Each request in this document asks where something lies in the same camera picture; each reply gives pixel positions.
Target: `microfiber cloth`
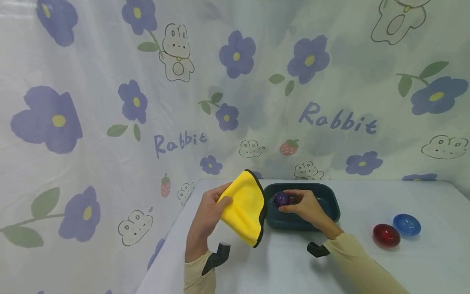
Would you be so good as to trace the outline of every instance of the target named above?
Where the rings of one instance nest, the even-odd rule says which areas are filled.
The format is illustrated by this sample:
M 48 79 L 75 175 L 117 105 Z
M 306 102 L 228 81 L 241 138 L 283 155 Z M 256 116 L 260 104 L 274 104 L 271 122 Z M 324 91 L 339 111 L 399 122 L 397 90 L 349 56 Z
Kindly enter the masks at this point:
M 263 188 L 255 174 L 246 169 L 219 198 L 231 197 L 221 219 L 237 233 L 243 241 L 256 248 L 263 238 L 263 224 L 266 218 L 266 203 Z

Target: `white table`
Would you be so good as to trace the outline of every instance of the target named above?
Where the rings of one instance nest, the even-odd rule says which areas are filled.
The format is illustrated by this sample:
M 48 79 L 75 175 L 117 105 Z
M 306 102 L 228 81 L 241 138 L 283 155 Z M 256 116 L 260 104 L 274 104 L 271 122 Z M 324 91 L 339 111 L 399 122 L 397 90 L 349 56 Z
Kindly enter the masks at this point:
M 202 194 L 227 180 L 201 180 L 171 229 L 137 294 L 179 294 L 183 289 L 186 235 Z M 293 180 L 260 180 L 263 187 Z M 338 224 L 353 234 L 366 251 L 410 293 L 470 293 L 470 201 L 445 182 L 319 181 L 335 193 L 341 210 Z M 386 251 L 371 234 L 378 223 L 392 224 L 400 213 L 421 225 L 416 239 L 405 239 Z M 209 249 L 219 242 L 232 245 L 230 257 L 217 268 L 219 294 L 355 293 L 331 256 L 315 258 L 307 250 L 320 233 L 279 231 L 264 225 L 257 248 L 244 243 L 219 222 Z

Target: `purple flower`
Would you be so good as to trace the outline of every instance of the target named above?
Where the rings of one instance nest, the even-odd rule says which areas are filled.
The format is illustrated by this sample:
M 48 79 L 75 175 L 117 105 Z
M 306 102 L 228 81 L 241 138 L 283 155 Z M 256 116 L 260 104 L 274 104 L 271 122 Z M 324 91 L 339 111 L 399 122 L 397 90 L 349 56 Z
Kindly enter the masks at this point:
M 144 30 L 157 29 L 155 3 L 152 0 L 126 0 L 121 14 L 124 21 L 132 26 L 136 35 L 142 35 Z
M 13 116 L 13 133 L 28 143 L 46 143 L 57 154 L 71 152 L 83 133 L 70 94 L 59 95 L 51 87 L 39 86 L 29 89 L 24 101 L 30 109 Z
M 227 67 L 228 76 L 235 79 L 241 73 L 249 74 L 251 72 L 255 52 L 255 41 L 250 37 L 243 38 L 240 31 L 234 31 L 228 37 L 228 45 L 220 48 L 219 59 L 222 65 Z
M 150 266 L 152 265 L 153 261 L 155 260 L 155 257 L 157 256 L 158 252 L 162 248 L 164 242 L 165 242 L 165 240 L 160 239 L 160 241 L 157 243 L 157 246 L 155 247 L 155 253 L 153 253 L 153 255 L 150 257 L 149 263 L 147 265 L 147 270 L 150 269 Z
M 223 103 L 215 113 L 215 117 L 219 121 L 219 127 L 222 131 L 233 131 L 238 126 L 238 109 L 235 106 Z
M 325 51 L 327 38 L 325 35 L 313 40 L 302 39 L 294 46 L 294 58 L 287 65 L 287 72 L 298 76 L 300 84 L 310 82 L 317 72 L 324 70 L 329 64 L 329 53 Z
M 258 180 L 263 180 L 263 176 L 261 175 L 260 172 L 253 172 L 255 176 L 258 178 Z
M 94 235 L 100 222 L 100 204 L 96 201 L 96 191 L 92 186 L 77 194 L 65 205 L 65 217 L 59 227 L 59 236 L 64 239 L 76 238 L 86 242 Z
M 449 111 L 455 104 L 455 99 L 465 93 L 469 83 L 464 79 L 442 77 L 433 81 L 429 86 L 416 91 L 411 96 L 414 115 L 425 113 L 438 114 Z
M 147 116 L 147 97 L 141 92 L 139 85 L 135 80 L 131 80 L 129 84 L 121 84 L 117 91 L 121 100 L 124 101 L 122 106 L 122 114 L 128 120 L 138 119 L 141 124 L 145 124 Z
M 55 42 L 67 47 L 73 43 L 72 28 L 78 23 L 74 6 L 65 0 L 38 0 L 36 14 Z
M 377 152 L 366 152 L 364 155 L 352 155 L 346 160 L 346 172 L 350 175 L 370 175 L 374 169 L 379 168 L 384 162 L 377 158 Z
M 215 160 L 215 157 L 212 155 L 209 155 L 208 157 L 204 157 L 201 159 L 201 162 L 199 163 L 200 166 L 202 166 L 203 171 L 205 173 L 211 174 L 211 175 L 218 175 L 220 173 L 220 170 L 222 169 L 223 165 Z
M 424 174 L 424 175 L 406 175 L 401 180 L 402 181 L 435 181 L 438 177 L 437 174 Z

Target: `printed fabric backdrop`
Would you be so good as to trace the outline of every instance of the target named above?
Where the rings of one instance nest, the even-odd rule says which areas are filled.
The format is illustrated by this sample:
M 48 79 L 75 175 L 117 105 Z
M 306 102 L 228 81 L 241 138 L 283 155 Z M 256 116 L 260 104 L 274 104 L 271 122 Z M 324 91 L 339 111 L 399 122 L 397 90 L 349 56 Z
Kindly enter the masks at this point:
M 1 0 L 1 292 L 135 293 L 198 180 L 245 168 L 470 197 L 469 10 Z

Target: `red egg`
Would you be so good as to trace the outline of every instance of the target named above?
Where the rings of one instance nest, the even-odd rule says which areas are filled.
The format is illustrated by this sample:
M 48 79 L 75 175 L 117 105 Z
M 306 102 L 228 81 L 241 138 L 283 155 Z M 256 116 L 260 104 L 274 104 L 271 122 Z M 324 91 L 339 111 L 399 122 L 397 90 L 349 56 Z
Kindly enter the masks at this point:
M 398 246 L 401 241 L 398 231 L 385 223 L 378 224 L 373 230 L 374 240 L 380 246 L 385 248 L 393 248 Z

